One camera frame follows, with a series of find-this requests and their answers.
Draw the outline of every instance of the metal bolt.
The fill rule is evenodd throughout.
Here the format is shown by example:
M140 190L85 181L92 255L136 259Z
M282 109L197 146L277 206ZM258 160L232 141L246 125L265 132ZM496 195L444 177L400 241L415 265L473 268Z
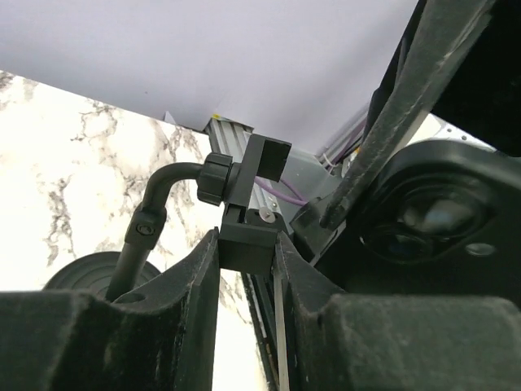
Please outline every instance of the metal bolt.
M138 226L136 226L136 231L144 236L150 236L154 234L154 228L152 228L151 226L146 226L144 224L138 224Z
M259 217L264 221L264 222L267 222L269 224L275 222L275 220L277 219L274 215L274 213L269 210L268 208L266 208L265 206L263 206L262 208L259 209Z

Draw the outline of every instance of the black metal rod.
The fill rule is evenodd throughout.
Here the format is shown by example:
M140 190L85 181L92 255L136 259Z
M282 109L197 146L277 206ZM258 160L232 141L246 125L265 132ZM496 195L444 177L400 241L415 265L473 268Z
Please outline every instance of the black metal rod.
M166 205L173 184L197 179L202 168L203 165L198 163L172 163L155 171L148 180L142 209L159 213Z
M150 252L151 250L136 247L132 244L125 243L123 245L120 259L117 262L111 283L105 295L107 300L114 301L119 296L134 289L134 285L142 268L145 266Z
M203 166L197 163L173 163L155 171L148 180L143 201L136 212L141 211L141 213L151 217L162 214L173 184L187 179L197 179L202 168ZM164 219L158 226L151 228L151 236L148 236L148 238L141 236L141 233L134 229L137 228L134 227L134 221L130 222L125 237L125 245L121 250L116 270L114 270L105 296L107 300L114 301L119 296L134 289L148 255L163 230Z

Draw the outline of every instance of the black knob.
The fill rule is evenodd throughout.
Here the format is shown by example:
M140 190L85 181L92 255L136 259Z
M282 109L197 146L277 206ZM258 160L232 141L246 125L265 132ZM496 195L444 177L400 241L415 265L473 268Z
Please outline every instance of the black knob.
M221 153L210 153L204 161L197 178L197 198L207 204L219 205L224 197L230 175L232 157Z

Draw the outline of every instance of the round black base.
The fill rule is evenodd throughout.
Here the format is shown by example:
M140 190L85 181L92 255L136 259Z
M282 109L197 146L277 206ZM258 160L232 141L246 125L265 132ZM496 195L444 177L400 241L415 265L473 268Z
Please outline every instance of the round black base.
M117 251L106 251L78 258L56 273L44 289L88 289L97 296L105 297L119 256ZM155 266L146 262L135 287L160 274Z

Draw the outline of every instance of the marble surface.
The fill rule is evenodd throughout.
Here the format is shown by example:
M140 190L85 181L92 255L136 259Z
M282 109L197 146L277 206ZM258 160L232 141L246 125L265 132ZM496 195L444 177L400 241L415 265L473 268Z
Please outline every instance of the marble surface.
M151 173L202 162L208 137L0 71L0 290L37 290L60 268L120 250ZM174 186L149 261L165 270L219 225L195 181ZM265 390L239 274L223 270L215 390Z

